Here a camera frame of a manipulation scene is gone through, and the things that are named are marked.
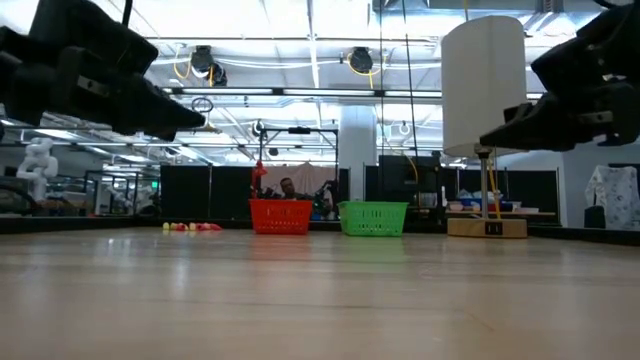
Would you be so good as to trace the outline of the small red fixture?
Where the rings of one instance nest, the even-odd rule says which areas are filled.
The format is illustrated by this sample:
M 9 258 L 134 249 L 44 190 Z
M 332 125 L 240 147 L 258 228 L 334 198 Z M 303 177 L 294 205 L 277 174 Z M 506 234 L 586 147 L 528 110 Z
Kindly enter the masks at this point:
M 260 197 L 260 194 L 262 193 L 261 178 L 266 174 L 267 174 L 267 170 L 264 168 L 262 161 L 258 160 L 251 172 L 251 198 L 252 199 L 257 199 Z

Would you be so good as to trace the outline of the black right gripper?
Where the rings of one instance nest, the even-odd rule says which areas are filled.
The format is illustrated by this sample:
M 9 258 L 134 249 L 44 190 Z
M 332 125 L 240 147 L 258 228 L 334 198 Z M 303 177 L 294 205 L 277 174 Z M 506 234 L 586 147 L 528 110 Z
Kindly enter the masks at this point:
M 503 111 L 483 146 L 568 151 L 603 136 L 622 146 L 640 136 L 640 0 L 608 8 L 531 68 L 546 89 Z

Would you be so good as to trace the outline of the blue plastic bin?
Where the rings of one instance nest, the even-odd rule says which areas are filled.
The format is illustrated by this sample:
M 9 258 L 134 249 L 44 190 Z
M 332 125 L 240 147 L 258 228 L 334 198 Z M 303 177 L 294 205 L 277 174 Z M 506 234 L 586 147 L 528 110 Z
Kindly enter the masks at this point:
M 481 210 L 482 207 L 483 207 L 483 202 L 482 202 L 481 198 L 461 198 L 461 199 L 458 199 L 458 202 L 464 208 L 471 208 L 471 209 L 475 209 L 475 210 Z M 496 207 L 495 207 L 496 202 L 494 201 L 494 199 L 492 197 L 488 198 L 488 203 L 489 203 L 488 210 L 490 212 L 494 211 L 496 209 Z M 501 212 L 513 212 L 515 204 L 513 202 L 511 202 L 511 201 L 505 201 L 503 199 L 500 199 L 499 200 L 500 211 Z

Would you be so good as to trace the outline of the black partition panel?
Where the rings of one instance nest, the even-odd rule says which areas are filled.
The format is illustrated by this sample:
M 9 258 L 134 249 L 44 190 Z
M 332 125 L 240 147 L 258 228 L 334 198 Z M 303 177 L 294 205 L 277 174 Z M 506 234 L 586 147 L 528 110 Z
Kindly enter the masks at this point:
M 163 165 L 161 214 L 175 219 L 248 220 L 250 174 L 248 167 Z
M 455 210 L 479 213 L 464 208 L 458 199 L 481 198 L 482 180 L 479 169 L 465 169 L 461 164 L 444 167 L 433 157 L 408 158 L 384 155 L 383 200 L 378 199 L 378 165 L 367 166 L 365 200 L 406 202 L 415 215 L 439 220 Z M 560 224 L 558 175 L 555 170 L 496 170 L 487 175 L 487 198 L 497 195 L 514 204 L 513 212 L 501 212 L 503 217 L 523 217 L 531 223 L 557 226 Z

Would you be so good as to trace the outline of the beige hanging cloth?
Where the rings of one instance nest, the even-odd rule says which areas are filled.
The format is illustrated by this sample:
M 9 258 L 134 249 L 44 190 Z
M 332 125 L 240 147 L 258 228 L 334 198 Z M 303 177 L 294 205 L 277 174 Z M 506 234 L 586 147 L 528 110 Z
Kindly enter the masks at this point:
M 261 178 L 262 193 L 260 198 L 284 199 L 280 181 L 285 177 L 293 180 L 298 193 L 308 194 L 312 197 L 327 180 L 336 180 L 334 168 L 315 166 L 310 163 L 295 166 L 270 166 L 265 169 L 267 174 Z

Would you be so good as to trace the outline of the white shade wooden base lamp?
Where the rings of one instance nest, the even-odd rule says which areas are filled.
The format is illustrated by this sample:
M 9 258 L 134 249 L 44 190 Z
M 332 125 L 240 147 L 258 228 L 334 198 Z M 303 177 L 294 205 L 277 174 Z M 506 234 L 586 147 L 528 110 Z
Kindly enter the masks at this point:
M 509 16 L 469 20 L 441 41 L 443 150 L 452 157 L 480 161 L 481 215 L 450 218 L 453 237 L 524 239 L 524 219 L 489 216 L 487 175 L 493 157 L 512 154 L 508 148 L 480 144 L 480 137 L 504 122 L 503 110 L 526 101 L 524 29 Z

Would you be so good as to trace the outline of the person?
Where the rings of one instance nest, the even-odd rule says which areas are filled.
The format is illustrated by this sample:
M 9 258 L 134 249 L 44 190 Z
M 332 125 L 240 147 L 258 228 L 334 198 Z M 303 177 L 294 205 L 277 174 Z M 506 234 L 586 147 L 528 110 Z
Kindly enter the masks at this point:
M 285 177 L 280 181 L 280 187 L 283 192 L 283 198 L 287 200 L 312 200 L 313 197 L 308 194 L 298 193 L 295 189 L 293 180 Z

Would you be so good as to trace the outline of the long ceiling strip light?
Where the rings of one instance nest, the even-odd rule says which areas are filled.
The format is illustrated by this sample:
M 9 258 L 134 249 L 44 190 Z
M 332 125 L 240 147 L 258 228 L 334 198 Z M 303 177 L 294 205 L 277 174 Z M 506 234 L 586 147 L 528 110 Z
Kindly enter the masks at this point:
M 244 95 L 244 96 L 303 96 L 303 97 L 394 97 L 439 99 L 441 91 L 409 90 L 350 90 L 321 88 L 205 88 L 205 87 L 162 87 L 170 95 Z

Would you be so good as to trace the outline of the green plastic basket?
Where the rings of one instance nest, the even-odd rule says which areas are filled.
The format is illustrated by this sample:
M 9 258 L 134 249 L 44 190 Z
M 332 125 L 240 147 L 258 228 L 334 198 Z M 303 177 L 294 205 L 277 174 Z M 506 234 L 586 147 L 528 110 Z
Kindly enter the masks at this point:
M 407 207 L 405 202 L 341 202 L 341 230 L 348 236 L 400 237 Z

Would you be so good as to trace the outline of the thin black vertical pole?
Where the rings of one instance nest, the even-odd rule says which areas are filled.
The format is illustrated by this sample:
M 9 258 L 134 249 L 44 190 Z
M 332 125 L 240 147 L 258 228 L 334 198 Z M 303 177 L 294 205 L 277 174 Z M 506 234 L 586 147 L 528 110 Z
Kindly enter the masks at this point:
M 383 174 L 383 165 L 384 162 L 381 160 L 384 156 L 385 149 L 385 132 L 384 132 L 384 65 L 385 65 L 385 55 L 384 55 L 384 47 L 383 47 L 383 13 L 384 13 L 384 4 L 385 0 L 378 0 L 378 25 L 379 25 L 379 55 L 380 55 L 380 74 L 379 74 L 379 92 L 381 95 L 380 98 L 380 115 L 378 116 L 377 124 L 379 125 L 380 136 L 381 136 L 381 150 L 378 156 L 378 199 L 383 200 L 383 190 L 384 190 L 384 174 Z

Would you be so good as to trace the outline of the black bin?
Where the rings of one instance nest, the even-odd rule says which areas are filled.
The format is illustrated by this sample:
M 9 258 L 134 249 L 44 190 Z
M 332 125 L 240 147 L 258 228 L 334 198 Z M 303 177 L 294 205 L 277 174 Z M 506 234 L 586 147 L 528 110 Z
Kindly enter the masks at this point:
M 592 229 L 605 229 L 605 209 L 599 205 L 594 205 L 586 208 L 584 210 L 584 227 Z

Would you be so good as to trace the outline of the black metal table frame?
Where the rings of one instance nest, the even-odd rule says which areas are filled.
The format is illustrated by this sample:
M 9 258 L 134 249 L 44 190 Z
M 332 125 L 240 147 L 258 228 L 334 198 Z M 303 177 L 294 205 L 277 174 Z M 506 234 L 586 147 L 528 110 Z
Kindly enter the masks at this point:
M 0 217 L 0 235 L 26 234 L 54 231 L 103 230 L 130 227 L 161 227 L 165 221 L 149 217 Z M 250 220 L 213 220 L 223 229 L 252 229 Z M 311 231 L 341 230 L 339 222 L 311 221 Z M 446 225 L 432 223 L 406 223 L 405 233 L 444 234 Z M 565 228 L 557 226 L 529 225 L 528 234 L 532 237 L 584 241 L 590 243 L 640 247 L 640 231 Z

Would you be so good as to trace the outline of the black background rig frame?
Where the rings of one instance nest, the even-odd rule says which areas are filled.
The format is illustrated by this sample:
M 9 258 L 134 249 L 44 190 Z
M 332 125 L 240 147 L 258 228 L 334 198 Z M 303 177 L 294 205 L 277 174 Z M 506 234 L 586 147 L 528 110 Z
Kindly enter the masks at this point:
M 310 163 L 315 166 L 320 166 L 318 160 L 278 160 L 277 151 L 280 151 L 281 154 L 284 155 L 284 152 L 286 150 L 333 150 L 335 159 L 330 163 L 333 164 L 333 168 L 335 169 L 336 180 L 339 186 L 340 169 L 338 165 L 338 131 L 336 129 L 318 129 L 303 126 L 295 126 L 289 128 L 269 128 L 262 126 L 259 127 L 256 132 L 258 139 L 258 160 L 262 161 L 264 168 L 282 165 L 295 166 L 303 163 Z M 279 135 L 319 135 L 320 138 L 326 142 L 326 144 L 277 144 L 275 140 Z

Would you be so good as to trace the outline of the white building column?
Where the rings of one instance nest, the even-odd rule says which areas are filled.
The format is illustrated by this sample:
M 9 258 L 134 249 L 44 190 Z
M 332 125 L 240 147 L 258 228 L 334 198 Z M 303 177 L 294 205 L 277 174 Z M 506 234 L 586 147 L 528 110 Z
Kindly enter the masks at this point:
M 369 106 L 341 109 L 339 124 L 339 166 L 348 169 L 349 199 L 365 199 L 366 167 L 376 164 L 377 117 Z

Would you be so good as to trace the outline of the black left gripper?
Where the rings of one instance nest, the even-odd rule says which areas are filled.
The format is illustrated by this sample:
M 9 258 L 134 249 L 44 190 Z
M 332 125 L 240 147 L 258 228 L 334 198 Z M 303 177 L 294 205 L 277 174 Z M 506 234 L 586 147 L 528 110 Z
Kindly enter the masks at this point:
M 24 35 L 0 26 L 0 105 L 38 126 L 53 112 L 173 142 L 205 118 L 144 78 L 158 50 L 90 0 L 39 0 Z

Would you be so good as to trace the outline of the red plastic basket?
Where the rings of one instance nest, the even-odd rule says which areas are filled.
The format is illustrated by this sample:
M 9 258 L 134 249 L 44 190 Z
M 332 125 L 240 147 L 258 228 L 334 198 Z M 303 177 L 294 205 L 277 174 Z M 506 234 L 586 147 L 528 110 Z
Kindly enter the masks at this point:
M 306 235 L 312 214 L 310 200 L 250 199 L 256 234 Z

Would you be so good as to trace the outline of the white patterned cloth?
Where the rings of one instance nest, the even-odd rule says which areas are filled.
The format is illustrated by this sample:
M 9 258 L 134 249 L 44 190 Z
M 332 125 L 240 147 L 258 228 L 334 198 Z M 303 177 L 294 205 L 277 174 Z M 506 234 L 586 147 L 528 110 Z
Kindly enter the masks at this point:
M 587 183 L 585 198 L 588 205 L 603 208 L 607 230 L 640 231 L 640 187 L 636 168 L 598 165 Z

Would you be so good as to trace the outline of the small black robot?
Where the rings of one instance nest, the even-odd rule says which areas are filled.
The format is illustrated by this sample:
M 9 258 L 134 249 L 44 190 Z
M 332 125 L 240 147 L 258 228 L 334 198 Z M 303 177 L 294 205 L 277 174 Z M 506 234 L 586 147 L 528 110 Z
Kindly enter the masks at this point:
M 313 215 L 321 220 L 335 220 L 338 216 L 339 186 L 327 180 L 313 195 Z

